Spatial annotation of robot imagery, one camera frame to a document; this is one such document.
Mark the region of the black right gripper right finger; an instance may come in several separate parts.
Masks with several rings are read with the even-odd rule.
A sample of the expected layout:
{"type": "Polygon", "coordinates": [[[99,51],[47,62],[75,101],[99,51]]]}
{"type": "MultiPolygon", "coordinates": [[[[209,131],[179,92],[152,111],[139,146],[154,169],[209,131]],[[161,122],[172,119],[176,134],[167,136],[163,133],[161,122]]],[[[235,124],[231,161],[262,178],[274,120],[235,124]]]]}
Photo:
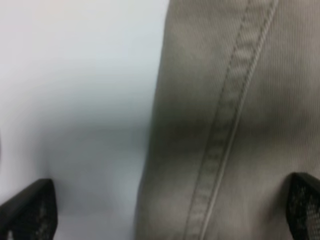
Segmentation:
{"type": "Polygon", "coordinates": [[[304,172],[291,175],[286,221],[294,240],[320,239],[320,180],[304,172]]]}

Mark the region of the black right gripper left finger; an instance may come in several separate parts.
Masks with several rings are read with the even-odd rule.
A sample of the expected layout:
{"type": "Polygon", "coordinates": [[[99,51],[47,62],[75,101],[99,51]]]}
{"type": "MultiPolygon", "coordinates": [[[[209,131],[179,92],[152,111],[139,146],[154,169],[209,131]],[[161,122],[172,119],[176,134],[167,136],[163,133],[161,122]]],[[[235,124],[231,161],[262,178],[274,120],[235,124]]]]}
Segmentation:
{"type": "Polygon", "coordinates": [[[38,179],[0,206],[2,240],[52,240],[57,226],[52,179],[38,179]]]}

